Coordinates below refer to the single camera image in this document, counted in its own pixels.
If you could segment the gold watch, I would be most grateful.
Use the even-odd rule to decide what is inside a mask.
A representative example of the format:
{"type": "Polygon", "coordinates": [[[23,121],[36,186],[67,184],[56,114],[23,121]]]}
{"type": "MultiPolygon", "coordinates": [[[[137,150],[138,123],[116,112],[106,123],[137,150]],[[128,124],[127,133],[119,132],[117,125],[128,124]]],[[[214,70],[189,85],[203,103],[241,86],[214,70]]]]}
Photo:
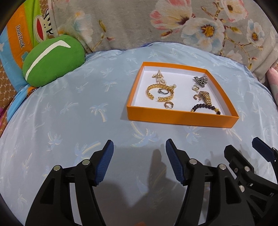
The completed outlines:
{"type": "Polygon", "coordinates": [[[206,105],[208,106],[212,105],[210,94],[207,91],[200,91],[199,96],[203,99],[206,105]]]}

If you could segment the small gold hoop earring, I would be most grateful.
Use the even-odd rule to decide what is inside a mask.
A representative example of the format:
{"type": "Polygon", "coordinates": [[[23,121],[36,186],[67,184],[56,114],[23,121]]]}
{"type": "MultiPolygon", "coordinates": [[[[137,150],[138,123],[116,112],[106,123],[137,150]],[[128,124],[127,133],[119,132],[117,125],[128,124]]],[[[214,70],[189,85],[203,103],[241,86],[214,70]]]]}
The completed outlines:
{"type": "Polygon", "coordinates": [[[202,99],[202,96],[201,96],[200,94],[196,94],[196,95],[193,96],[193,98],[194,98],[195,100],[200,101],[200,100],[202,99]]]}

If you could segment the silver blue-dial watch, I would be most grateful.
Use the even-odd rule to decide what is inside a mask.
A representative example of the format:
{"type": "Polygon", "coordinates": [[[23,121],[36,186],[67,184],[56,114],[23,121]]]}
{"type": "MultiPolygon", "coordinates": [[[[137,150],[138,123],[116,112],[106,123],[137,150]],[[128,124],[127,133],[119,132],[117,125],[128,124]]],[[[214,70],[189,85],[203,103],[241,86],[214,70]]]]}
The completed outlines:
{"type": "Polygon", "coordinates": [[[197,83],[201,88],[204,88],[205,85],[206,85],[207,82],[208,82],[208,77],[207,77],[207,76],[202,76],[202,77],[194,76],[194,80],[196,81],[196,83],[197,83]]]}

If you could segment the gold chain bangle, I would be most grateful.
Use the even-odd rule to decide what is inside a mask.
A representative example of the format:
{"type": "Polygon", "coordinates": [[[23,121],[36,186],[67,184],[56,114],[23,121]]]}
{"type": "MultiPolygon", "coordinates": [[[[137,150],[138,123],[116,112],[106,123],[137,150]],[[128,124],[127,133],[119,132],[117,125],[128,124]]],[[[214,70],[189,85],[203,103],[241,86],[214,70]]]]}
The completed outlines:
{"type": "Polygon", "coordinates": [[[176,89],[176,85],[173,84],[171,86],[168,85],[161,85],[161,84],[152,84],[149,85],[146,89],[146,95],[149,99],[154,100],[155,97],[153,94],[151,94],[151,90],[158,89],[158,93],[162,94],[163,96],[159,96],[157,98],[158,102],[166,102],[171,101],[174,97],[174,90],[176,89]]]}

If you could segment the pearl hair clip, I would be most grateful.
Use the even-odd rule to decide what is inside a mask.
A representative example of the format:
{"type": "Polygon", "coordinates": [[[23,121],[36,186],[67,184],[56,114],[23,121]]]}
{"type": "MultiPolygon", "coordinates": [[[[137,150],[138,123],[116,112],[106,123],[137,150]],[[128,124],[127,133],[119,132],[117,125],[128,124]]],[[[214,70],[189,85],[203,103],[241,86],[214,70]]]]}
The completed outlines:
{"type": "Polygon", "coordinates": [[[161,70],[159,69],[158,72],[156,74],[152,75],[152,78],[156,79],[156,83],[157,84],[161,84],[161,85],[167,85],[166,80],[164,79],[164,76],[161,73],[161,70]]]}

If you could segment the pink white plush pillow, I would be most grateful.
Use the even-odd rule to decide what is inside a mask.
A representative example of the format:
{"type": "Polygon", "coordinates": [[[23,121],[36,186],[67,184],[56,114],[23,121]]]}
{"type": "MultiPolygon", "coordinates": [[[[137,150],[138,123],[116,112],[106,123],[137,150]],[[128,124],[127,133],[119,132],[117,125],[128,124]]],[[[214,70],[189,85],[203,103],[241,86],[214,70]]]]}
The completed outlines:
{"type": "Polygon", "coordinates": [[[267,71],[266,77],[267,77],[269,86],[271,88],[272,96],[274,97],[276,104],[278,104],[278,73],[277,73],[277,70],[275,68],[271,67],[267,71]]]}

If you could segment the orange shallow box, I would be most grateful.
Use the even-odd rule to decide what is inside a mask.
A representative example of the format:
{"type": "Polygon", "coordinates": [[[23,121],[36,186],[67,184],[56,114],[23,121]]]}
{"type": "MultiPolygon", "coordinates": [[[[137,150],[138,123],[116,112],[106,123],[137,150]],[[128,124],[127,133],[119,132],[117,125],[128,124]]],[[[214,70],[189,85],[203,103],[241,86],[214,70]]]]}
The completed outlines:
{"type": "Polygon", "coordinates": [[[130,91],[127,115],[129,120],[142,122],[217,128],[231,128],[239,119],[229,97],[207,69],[158,62],[142,63],[130,91]],[[159,96],[163,96],[158,93],[158,89],[150,91],[155,97],[154,100],[146,95],[147,87],[157,84],[152,75],[159,69],[168,86],[173,84],[177,86],[171,100],[174,103],[173,109],[166,109],[164,102],[157,101],[159,96]],[[194,76],[208,77],[204,88],[196,83],[194,76]],[[211,106],[206,105],[203,99],[198,101],[193,98],[194,95],[199,94],[192,90],[193,85],[200,88],[199,92],[207,91],[210,94],[211,106]]]}

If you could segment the light blue palm bedsheet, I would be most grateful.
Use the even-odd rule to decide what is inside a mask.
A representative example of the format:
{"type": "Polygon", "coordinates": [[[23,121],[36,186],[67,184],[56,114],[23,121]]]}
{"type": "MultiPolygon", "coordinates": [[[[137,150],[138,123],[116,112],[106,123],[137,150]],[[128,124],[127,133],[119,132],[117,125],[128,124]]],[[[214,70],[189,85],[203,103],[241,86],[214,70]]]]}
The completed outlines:
{"type": "Polygon", "coordinates": [[[226,163],[231,144],[256,174],[275,181],[272,165],[252,147],[254,137],[277,147],[277,106],[268,89],[240,63],[176,43],[88,55],[62,78],[34,91],[1,137],[1,195],[24,223],[50,170],[77,165],[115,145],[104,181],[94,189],[107,225],[173,225],[186,188],[165,151],[171,138],[201,163],[226,163]],[[169,125],[128,120],[126,103],[143,62],[207,69],[239,115],[232,128],[169,125]]]}

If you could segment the grey floral blanket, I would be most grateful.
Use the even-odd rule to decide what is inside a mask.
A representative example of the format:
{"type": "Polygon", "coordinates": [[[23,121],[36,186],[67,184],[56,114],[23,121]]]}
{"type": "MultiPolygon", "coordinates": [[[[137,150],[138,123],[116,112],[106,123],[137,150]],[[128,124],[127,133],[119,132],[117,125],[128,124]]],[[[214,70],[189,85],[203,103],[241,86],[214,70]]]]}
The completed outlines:
{"type": "Polygon", "coordinates": [[[244,64],[260,81],[277,69],[277,31],[254,1],[48,1],[55,36],[86,52],[176,42],[244,64]]]}

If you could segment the green plush cushion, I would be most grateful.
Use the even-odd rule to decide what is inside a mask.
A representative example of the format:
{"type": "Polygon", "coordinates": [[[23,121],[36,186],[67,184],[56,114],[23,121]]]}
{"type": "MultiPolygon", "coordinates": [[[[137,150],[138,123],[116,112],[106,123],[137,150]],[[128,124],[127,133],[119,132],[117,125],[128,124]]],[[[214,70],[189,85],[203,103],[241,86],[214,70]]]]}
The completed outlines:
{"type": "Polygon", "coordinates": [[[62,35],[35,46],[24,60],[24,79],[41,87],[75,70],[85,62],[85,50],[74,37],[62,35]]]}

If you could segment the colourful cartoon monkey sheet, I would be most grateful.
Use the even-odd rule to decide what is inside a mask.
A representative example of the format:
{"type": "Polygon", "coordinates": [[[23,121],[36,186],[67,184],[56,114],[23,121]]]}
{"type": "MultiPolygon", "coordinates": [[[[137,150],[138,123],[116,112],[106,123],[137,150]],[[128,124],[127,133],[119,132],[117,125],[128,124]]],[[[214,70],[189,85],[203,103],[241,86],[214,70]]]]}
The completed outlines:
{"type": "Polygon", "coordinates": [[[24,1],[1,33],[1,132],[35,87],[23,77],[23,63],[42,41],[53,38],[47,1],[24,1]]]}

